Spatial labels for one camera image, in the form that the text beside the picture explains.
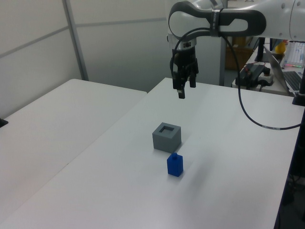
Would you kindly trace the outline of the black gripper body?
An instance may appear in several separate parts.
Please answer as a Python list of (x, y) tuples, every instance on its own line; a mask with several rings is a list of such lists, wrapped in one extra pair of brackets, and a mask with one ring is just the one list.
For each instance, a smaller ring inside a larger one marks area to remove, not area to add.
[(173, 71), (173, 66), (176, 65), (178, 70), (187, 69), (190, 67), (191, 71), (199, 72), (198, 62), (196, 58), (195, 47), (186, 50), (172, 49), (172, 57), (170, 60), (170, 70)]

